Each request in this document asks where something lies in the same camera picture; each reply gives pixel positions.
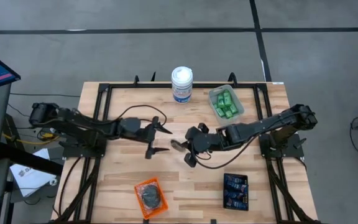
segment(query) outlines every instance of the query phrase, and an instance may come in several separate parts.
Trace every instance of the white container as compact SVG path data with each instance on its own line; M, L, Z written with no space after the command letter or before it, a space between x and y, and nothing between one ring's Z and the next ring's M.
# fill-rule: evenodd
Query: white container
M193 89L193 72L190 68L180 66L172 71L172 94L178 103L187 103Z
M231 117L229 119L221 118L218 115L218 112L216 112L215 107L214 107L214 103L217 103L217 101L218 101L218 94L223 93L224 90L229 90L230 95L231 95L231 100L235 104L237 110L239 110L238 113L236 113L233 117ZM244 107L242 106L240 100L238 99L236 93L234 92L233 88L231 88L230 85L223 85L223 86L219 86L213 90L210 90L208 95L209 95L209 105L211 106L212 110L214 111L216 119L218 120L220 125L229 125L229 124L237 123L240 116L242 114L244 114L244 112L245 112Z

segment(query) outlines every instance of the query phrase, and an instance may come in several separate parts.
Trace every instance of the floor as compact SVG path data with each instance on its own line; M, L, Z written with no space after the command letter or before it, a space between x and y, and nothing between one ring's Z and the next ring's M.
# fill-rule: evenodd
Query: floor
M288 29L263 31L259 38L254 32L112 34L113 29L254 28L250 2L256 2L256 25ZM0 59L22 76L12 85L15 93L79 95L85 81L130 81L135 75L150 80L154 71L156 80L169 80L180 65L191 67L197 81L224 81L234 72L239 81L285 82L290 103L310 105L319 121L314 130L300 133L308 139L304 150L319 219L358 223L358 153L349 139L349 123L358 116L358 29L346 27L358 27L358 1L0 0L0 30L10 30L0 31ZM62 34L69 29L94 31ZM266 55L259 51L263 46ZM9 99L25 114L36 101L78 104L77 98L56 96ZM7 112L17 126L28 125L11 108ZM353 136L358 147L358 131ZM53 200L17 203L13 223L47 222Z

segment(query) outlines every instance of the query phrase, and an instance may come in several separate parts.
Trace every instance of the wooden table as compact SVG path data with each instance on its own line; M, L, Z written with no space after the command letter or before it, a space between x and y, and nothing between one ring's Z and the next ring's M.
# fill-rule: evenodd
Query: wooden table
M78 109L90 117L93 115L98 85L98 82L84 83L78 105ZM285 86L282 83L267 83L267 86L273 114L290 107ZM186 130L197 126L200 122L207 124L212 132L219 127L208 104L208 91L209 89L194 88L191 101L181 105L174 102L171 89L113 89L108 119L114 119L133 105L152 105L168 116L165 127L173 133L157 132L154 146L171 148L171 139L184 141ZM241 122L256 121L257 112L253 91L236 88L235 92L246 110L241 117ZM266 117L263 100L261 103L264 117ZM99 119L102 117L102 112L103 106L100 109ZM151 119L153 116L160 115L151 108L134 108L129 110L124 117L130 116ZM93 223L142 223L142 213L134 194L134 186L152 177L158 177L169 210L152 218L151 223L209 223L211 219L217 219L218 223L275 223L266 163L260 155L258 141L254 141L234 162L218 170L209 170L201 166L190 168L183 161L185 153L173 149L160 152L151 160L147 160L144 159L146 148L146 144L124 139L108 142L106 155L101 160L99 170L93 207ZM212 159L206 161L206 164L220 165L237 153L238 150L215 152L212 154ZM68 170L75 160L75 158L71 158L65 162L62 180L66 179ZM78 192L83 160L81 159L76 165L69 178L63 196L63 209L70 204ZM306 214L317 219L305 168L291 158L284 159L283 163L289 191ZM223 174L225 172L248 175L248 212L222 208ZM59 186L55 208L58 207L62 182ZM282 217L286 219L284 202L280 191L277 191L280 197ZM81 210L82 219L85 218L87 203L88 195L85 195Z

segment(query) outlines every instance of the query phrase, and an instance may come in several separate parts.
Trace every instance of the white lid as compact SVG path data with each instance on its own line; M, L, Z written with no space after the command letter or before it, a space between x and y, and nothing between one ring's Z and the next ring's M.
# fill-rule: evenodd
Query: white lid
M188 86L193 82L193 72L185 66L177 67L172 71L172 82L177 86Z

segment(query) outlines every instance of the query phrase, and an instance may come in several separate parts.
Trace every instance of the white paper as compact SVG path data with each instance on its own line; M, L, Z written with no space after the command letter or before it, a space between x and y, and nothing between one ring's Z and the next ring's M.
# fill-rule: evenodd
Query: white paper
M48 149L41 149L33 153L33 155L49 160ZM41 172L19 164L12 165L11 171L17 182L17 185L20 188L20 191L22 192L23 197L30 196L46 183L49 183L50 180L56 178L56 175Z

